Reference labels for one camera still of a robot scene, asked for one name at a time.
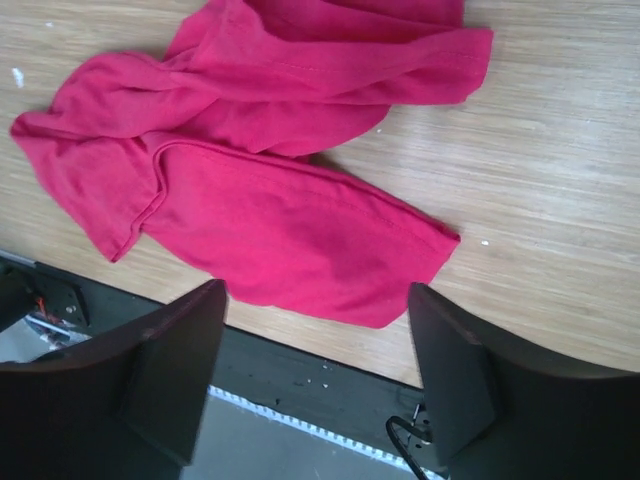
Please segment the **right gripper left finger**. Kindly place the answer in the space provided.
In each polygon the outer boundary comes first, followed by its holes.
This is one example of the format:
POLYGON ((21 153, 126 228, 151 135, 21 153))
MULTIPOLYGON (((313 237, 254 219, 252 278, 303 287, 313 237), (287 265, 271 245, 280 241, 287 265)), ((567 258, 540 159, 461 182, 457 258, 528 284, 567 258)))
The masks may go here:
POLYGON ((5 479, 177 479, 192 463, 227 293, 204 283, 147 315, 1 366, 5 479))

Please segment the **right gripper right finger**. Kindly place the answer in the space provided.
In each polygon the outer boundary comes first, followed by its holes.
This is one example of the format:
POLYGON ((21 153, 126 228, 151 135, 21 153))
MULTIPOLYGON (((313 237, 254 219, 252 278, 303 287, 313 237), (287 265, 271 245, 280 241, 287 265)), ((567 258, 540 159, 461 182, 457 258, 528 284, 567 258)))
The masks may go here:
POLYGON ((454 479, 635 479, 639 377, 491 324, 430 287, 408 295, 438 463, 454 479))

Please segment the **pink t-shirt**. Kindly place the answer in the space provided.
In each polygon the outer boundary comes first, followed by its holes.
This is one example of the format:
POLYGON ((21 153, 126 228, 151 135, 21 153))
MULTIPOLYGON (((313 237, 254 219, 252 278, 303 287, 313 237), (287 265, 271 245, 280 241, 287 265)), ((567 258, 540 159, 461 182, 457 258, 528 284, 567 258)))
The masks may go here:
POLYGON ((109 261, 146 234, 237 300, 382 328, 459 235, 312 156, 395 105, 454 105, 493 33, 460 1, 210 1, 162 59, 84 62, 10 135, 109 261))

